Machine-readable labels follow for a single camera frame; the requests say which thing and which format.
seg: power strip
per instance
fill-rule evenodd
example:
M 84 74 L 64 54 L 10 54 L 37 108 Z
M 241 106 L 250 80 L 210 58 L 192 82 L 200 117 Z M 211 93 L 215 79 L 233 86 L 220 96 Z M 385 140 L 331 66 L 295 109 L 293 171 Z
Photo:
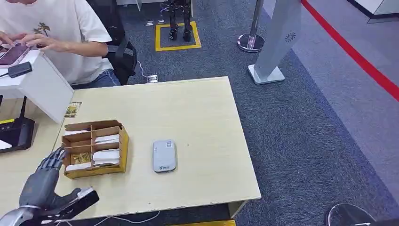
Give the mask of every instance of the power strip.
M 150 75 L 147 76 L 147 83 L 157 83 L 158 82 L 158 75 Z

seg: robot finger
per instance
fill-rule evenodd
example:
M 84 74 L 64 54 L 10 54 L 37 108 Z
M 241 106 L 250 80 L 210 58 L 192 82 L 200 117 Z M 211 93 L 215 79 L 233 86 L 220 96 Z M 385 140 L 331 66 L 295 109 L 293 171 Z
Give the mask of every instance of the robot finger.
M 58 168 L 59 162 L 62 162 L 62 159 L 65 157 L 65 149 L 63 147 L 59 147 L 54 155 L 51 156 L 50 161 L 48 162 L 48 168 Z
M 43 159 L 43 160 L 41 161 L 41 163 L 38 165 L 36 171 L 38 171 L 38 170 L 40 170 L 40 169 L 43 168 L 43 164 L 44 164 L 44 162 L 45 162 L 46 160 L 47 160 L 47 158 L 45 158 L 45 159 Z
M 60 154 L 58 155 L 58 157 L 55 159 L 54 161 L 54 165 L 53 168 L 55 168 L 56 170 L 60 170 L 62 164 L 63 164 L 63 159 L 65 158 L 65 150 L 63 149 Z

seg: speaker grille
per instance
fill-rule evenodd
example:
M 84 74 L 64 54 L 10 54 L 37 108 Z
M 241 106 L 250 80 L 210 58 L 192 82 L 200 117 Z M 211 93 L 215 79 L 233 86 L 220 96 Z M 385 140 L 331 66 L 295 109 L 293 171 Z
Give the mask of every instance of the speaker grille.
M 296 37 L 295 32 L 291 32 L 286 36 L 285 40 L 286 42 L 292 42 L 295 39 L 295 37 Z

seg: cardboard box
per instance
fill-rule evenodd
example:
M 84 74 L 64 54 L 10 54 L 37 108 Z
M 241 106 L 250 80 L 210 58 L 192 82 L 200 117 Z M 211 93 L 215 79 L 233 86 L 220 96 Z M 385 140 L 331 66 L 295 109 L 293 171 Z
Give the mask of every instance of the cardboard box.
M 116 120 L 110 121 L 93 121 L 84 122 L 77 124 L 65 125 L 66 131 L 75 130 L 88 130 L 88 132 L 82 132 L 78 134 L 62 136 L 62 146 L 66 150 L 66 156 L 64 159 L 64 175 L 70 179 L 89 177 L 95 175 L 102 175 L 108 173 L 118 173 L 126 171 L 126 164 L 128 160 L 128 144 L 129 137 L 123 127 Z M 107 143 L 107 144 L 96 144 L 95 140 L 97 137 L 119 134 L 119 142 Z M 93 154 L 101 150 L 108 150 L 119 148 L 120 158 L 119 164 L 104 164 L 101 166 L 94 166 Z M 73 157 L 78 156 L 81 153 L 89 153 L 91 159 L 91 167 L 85 169 L 77 169 L 66 171 L 66 167 L 75 164 Z

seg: white t-shirt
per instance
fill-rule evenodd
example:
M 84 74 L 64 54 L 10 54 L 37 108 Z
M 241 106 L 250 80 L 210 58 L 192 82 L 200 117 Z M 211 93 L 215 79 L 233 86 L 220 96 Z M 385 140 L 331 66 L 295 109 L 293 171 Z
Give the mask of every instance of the white t-shirt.
M 61 41 L 112 41 L 86 0 L 37 0 L 30 5 L 0 0 L 0 11 L 0 31 L 9 35 L 40 32 Z M 89 83 L 112 68 L 109 60 L 101 57 L 52 50 L 47 50 L 46 56 L 70 84 Z

